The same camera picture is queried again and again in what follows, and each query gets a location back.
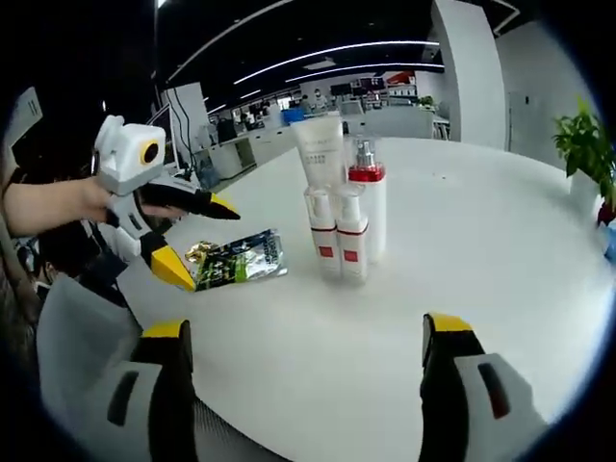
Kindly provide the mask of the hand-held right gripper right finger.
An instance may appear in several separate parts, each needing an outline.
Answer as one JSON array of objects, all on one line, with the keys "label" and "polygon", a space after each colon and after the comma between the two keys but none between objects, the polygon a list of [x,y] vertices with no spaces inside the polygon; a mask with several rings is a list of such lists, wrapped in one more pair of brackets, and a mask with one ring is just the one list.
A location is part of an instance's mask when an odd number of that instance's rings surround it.
[{"label": "hand-held right gripper right finger", "polygon": [[462,319],[423,315],[421,461],[518,461],[546,432],[530,384]]}]

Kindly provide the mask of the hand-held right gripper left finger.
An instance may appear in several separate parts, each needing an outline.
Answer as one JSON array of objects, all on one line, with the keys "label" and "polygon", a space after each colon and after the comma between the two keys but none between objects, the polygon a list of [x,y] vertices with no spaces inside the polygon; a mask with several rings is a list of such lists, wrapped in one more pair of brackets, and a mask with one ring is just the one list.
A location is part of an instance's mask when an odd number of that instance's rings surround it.
[{"label": "hand-held right gripper left finger", "polygon": [[88,390],[95,461],[194,461],[190,322],[145,329]]}]

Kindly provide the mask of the person's left hand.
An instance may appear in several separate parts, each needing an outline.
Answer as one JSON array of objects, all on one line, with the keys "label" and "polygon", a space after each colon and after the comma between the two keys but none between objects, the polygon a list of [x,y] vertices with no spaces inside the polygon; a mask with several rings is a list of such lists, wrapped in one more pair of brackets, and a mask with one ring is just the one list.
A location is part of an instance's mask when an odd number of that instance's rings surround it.
[{"label": "person's left hand", "polygon": [[80,194],[78,214],[80,219],[87,219],[99,223],[111,223],[112,213],[109,206],[112,195],[91,177],[78,181]]}]

